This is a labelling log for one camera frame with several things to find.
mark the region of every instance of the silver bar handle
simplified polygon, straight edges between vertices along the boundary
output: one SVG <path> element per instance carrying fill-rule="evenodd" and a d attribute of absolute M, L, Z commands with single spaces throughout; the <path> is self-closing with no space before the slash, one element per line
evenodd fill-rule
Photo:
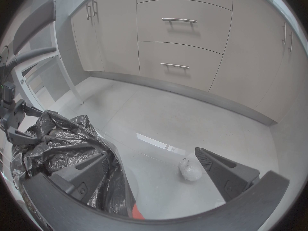
<path fill-rule="evenodd" d="M 93 17 L 95 17 L 95 14 L 97 13 L 97 12 L 95 12 L 95 6 L 94 6 L 95 3 L 96 3 L 96 5 L 97 5 L 97 2 L 95 2 L 94 0 L 92 0 L 92 5 L 93 5 Z"/>
<path fill-rule="evenodd" d="M 286 36 L 287 36 L 287 27 L 286 27 L 286 23 L 285 23 L 285 40 L 284 40 L 283 45 L 286 45 Z"/>
<path fill-rule="evenodd" d="M 292 47 L 293 47 L 293 32 L 291 32 L 291 49 L 290 49 L 290 53 L 292 53 Z"/>
<path fill-rule="evenodd" d="M 195 20 L 188 20 L 188 19 L 177 19 L 177 18 L 163 18 L 163 21 L 183 21 L 189 23 L 197 23 Z"/>
<path fill-rule="evenodd" d="M 89 20 L 89 18 L 91 17 L 90 15 L 89 15 L 89 7 L 91 7 L 91 6 L 89 6 L 88 5 L 88 3 L 87 3 L 87 6 L 86 6 L 86 8 L 87 8 L 87 20 Z"/>
<path fill-rule="evenodd" d="M 175 65 L 175 64 L 169 64 L 169 63 L 160 63 L 161 65 L 165 65 L 165 66 L 170 66 L 170 67 L 181 67 L 181 68 L 185 68 L 185 69 L 189 69 L 189 67 L 187 66 L 182 66 L 182 65 Z"/>

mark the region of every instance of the tile floor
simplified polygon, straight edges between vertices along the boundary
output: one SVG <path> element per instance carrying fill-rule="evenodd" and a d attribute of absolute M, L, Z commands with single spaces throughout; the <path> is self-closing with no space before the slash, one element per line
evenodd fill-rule
<path fill-rule="evenodd" d="M 45 108 L 67 118 L 86 114 L 97 131 L 116 145 L 124 168 L 138 183 L 137 206 L 148 219 L 179 218 L 224 204 L 203 171 L 196 182 L 185 181 L 178 169 L 184 157 L 198 163 L 202 147 L 254 167 L 262 177 L 278 172 L 269 127 L 250 118 L 192 98 L 131 83 L 90 77 L 56 102 L 46 89 L 37 93 Z M 25 120 L 21 130 L 30 126 Z"/>

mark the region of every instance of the white chair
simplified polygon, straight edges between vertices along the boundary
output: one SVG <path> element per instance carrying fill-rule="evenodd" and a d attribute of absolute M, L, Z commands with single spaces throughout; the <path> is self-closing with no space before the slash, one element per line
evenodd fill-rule
<path fill-rule="evenodd" d="M 54 0 L 49 0 L 30 14 L 20 25 L 14 36 L 12 52 L 10 52 L 9 47 L 9 56 L 11 55 L 11 57 L 9 57 L 6 64 L 7 68 L 12 70 L 11 74 L 14 84 L 16 85 L 17 91 L 21 94 L 22 98 L 25 99 L 27 103 L 31 103 L 32 106 L 40 110 L 44 110 L 44 107 L 30 87 L 30 80 L 23 76 L 22 73 L 29 71 L 35 66 L 37 70 L 31 75 L 32 80 L 46 70 L 44 65 L 53 58 L 56 58 L 61 73 L 63 74 L 64 79 L 73 94 L 78 99 L 80 104 L 83 104 L 83 100 L 71 81 L 71 78 L 69 77 L 62 61 L 62 57 L 58 49 L 55 21 L 56 2 Z M 27 44 L 34 35 L 46 26 L 50 27 L 52 47 L 44 47 L 19 53 L 25 44 Z"/>

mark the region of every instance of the chair seat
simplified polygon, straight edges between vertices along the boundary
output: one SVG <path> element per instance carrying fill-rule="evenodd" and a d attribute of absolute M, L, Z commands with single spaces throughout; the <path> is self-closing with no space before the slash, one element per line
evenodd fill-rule
<path fill-rule="evenodd" d="M 40 55 L 47 54 L 47 53 L 50 53 L 50 52 L 55 52 L 56 50 L 57 50 L 56 47 L 44 47 L 44 48 L 39 48 L 39 49 L 27 51 L 27 52 L 24 52 L 24 53 L 21 53 L 21 54 L 15 56 L 13 59 L 11 59 L 9 61 L 9 63 L 6 64 L 6 66 L 9 69 L 13 69 L 18 64 L 21 64 L 21 63 L 25 62 L 26 60 L 29 60 L 29 59 L 32 59 L 36 56 L 40 56 Z"/>

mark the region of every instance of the black plastic bag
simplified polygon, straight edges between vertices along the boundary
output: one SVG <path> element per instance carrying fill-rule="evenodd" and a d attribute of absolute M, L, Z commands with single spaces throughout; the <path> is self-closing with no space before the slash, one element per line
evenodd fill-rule
<path fill-rule="evenodd" d="M 87 116 L 68 120 L 46 110 L 26 133 L 37 136 L 40 142 L 12 147 L 11 172 L 17 189 L 22 191 L 22 181 L 40 172 L 50 176 L 101 153 L 108 159 L 109 171 L 101 176 L 87 204 L 112 214 L 132 217 L 136 201 L 117 148 L 97 135 Z"/>

